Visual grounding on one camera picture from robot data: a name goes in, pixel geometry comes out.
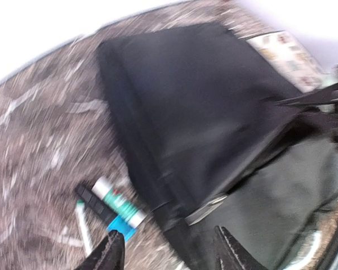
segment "brown marble surface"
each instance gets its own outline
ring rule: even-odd
[[[83,260],[73,188],[84,179],[107,176],[145,209],[108,124],[94,50],[105,38],[208,21],[220,21],[241,37],[271,30],[231,2],[177,4],[71,42],[0,86],[0,270],[73,269]],[[105,228],[87,215],[97,244]],[[337,220],[338,211],[324,222],[324,243]],[[126,254],[127,270],[186,269],[151,218]]]

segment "white background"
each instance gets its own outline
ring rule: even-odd
[[[236,0],[289,30],[327,70],[338,64],[338,0]],[[181,0],[0,0],[0,80],[32,59],[123,17]]]

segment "white pen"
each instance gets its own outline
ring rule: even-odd
[[[92,252],[92,241],[89,229],[86,224],[84,209],[85,209],[84,202],[82,200],[78,200],[77,205],[75,207],[75,215],[77,216],[78,219],[79,230],[82,241],[84,243],[85,256],[88,257]]]

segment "white cap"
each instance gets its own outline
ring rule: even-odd
[[[136,212],[136,214],[128,221],[128,223],[131,227],[136,228],[144,220],[145,217],[146,214],[138,210],[138,212]]]
[[[96,181],[91,191],[96,196],[98,196],[100,200],[102,200],[112,188],[113,188],[113,185],[110,184],[104,176],[102,176]]]

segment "blue cap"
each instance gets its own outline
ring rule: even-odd
[[[117,216],[106,229],[107,231],[116,230],[124,236],[125,242],[128,241],[136,232],[136,229],[130,227],[120,216]]]

